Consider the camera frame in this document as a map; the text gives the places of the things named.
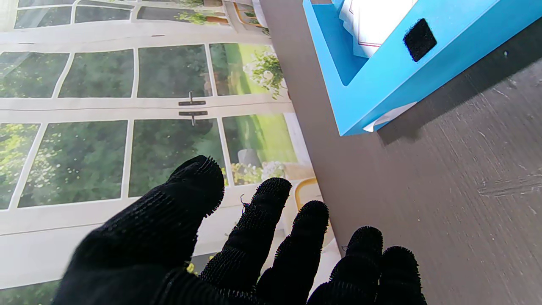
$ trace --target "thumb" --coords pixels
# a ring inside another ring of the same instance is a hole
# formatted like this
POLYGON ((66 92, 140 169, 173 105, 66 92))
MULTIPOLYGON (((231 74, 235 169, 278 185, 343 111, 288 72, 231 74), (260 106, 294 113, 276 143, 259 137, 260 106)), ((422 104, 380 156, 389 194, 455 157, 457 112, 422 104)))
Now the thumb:
POLYGON ((164 184, 92 231, 75 250, 68 271, 85 265, 185 266, 203 218, 218 208, 223 196, 218 164, 204 156, 190 159, 164 184))

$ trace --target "window handle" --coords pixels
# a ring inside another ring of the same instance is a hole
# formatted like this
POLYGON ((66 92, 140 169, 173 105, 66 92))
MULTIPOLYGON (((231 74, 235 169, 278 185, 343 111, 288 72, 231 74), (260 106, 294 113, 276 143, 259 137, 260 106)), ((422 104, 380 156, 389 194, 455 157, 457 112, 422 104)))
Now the window handle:
POLYGON ((196 126, 196 116, 206 116, 207 111, 179 111, 180 116, 192 117, 192 126, 196 126))
MULTIPOLYGON (((179 106, 189 106, 189 105, 205 105, 204 100, 194 101, 192 91, 188 92, 188 97, 190 101, 180 101, 179 106)), ((196 126, 196 117, 195 116, 206 116, 207 111, 179 111, 180 116, 190 116, 192 117, 192 126, 196 126)))
POLYGON ((204 100, 194 100, 192 91, 188 92, 188 97, 190 98, 190 101, 180 101, 179 106, 194 106, 194 105, 205 105, 206 102, 204 100))

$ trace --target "table surface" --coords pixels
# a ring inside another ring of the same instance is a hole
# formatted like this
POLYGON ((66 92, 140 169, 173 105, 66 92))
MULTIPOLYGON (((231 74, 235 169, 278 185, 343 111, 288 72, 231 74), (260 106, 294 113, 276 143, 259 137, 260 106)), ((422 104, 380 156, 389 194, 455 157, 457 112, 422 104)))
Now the table surface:
POLYGON ((372 225, 411 248, 429 304, 541 304, 542 19, 377 133, 339 137, 301 0, 262 2, 339 245, 372 225))

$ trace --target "gloved hand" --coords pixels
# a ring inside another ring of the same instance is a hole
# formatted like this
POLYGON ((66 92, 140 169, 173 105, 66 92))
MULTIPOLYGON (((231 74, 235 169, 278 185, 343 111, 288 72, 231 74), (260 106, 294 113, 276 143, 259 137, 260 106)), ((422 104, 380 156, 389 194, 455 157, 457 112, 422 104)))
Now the gloved hand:
MULTIPOLYGON (((85 237, 53 305, 305 304, 328 223, 322 202, 303 206, 258 280, 291 187, 280 178, 263 182, 222 251, 197 277, 186 267, 203 218, 223 198, 224 180, 212 159, 188 160, 85 237)), ((308 304, 425 304, 414 255, 401 247, 382 255, 382 244, 377 229, 357 230, 308 304)))

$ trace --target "green foliage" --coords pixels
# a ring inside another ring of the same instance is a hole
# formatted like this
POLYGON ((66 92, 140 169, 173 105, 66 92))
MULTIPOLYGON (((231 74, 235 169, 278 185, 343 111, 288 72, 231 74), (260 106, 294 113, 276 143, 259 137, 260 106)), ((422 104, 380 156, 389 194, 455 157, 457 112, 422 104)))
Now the green foliage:
POLYGON ((49 124, 19 206, 120 197, 127 121, 49 124))
POLYGON ((75 23, 128 19, 130 19, 129 10, 95 7, 77 7, 75 9, 75 23))
POLYGON ((9 206, 38 124, 0 124, 0 209, 9 206))
POLYGON ((261 167, 245 165, 241 163, 232 163, 231 171, 234 176, 234 185, 250 185, 262 182, 261 167))
POLYGON ((0 98, 50 98, 69 54, 4 52, 0 98))
POLYGON ((212 43, 209 45, 211 52, 212 70, 215 74, 216 89, 219 96, 233 94, 228 86, 230 76, 230 63, 226 52, 226 43, 212 43))
POLYGON ((187 11, 182 11, 182 12, 179 12, 174 18, 180 21, 188 21, 190 23, 200 24, 200 25, 203 25, 207 22, 207 17, 198 11, 194 11, 194 13, 188 13, 187 11))
POLYGON ((2 305, 49 305, 60 281, 45 282, 0 290, 2 305))
POLYGON ((258 52, 254 61, 245 65, 243 70, 260 86, 269 90, 273 99, 279 96, 284 78, 279 59, 271 51, 258 52))
POLYGON ((203 0, 173 0, 173 2, 189 8, 200 7, 203 5, 203 0))
POLYGON ((139 49, 140 98, 185 98, 211 95, 203 45, 139 49))
POLYGON ((129 196, 141 196, 164 183, 184 161, 213 157, 224 167, 216 119, 136 120, 129 196))
POLYGON ((60 97, 127 98, 132 94, 133 50, 76 53, 60 97))
POLYGON ((15 19, 16 29, 40 28, 69 24, 72 7, 40 8, 18 10, 15 19))

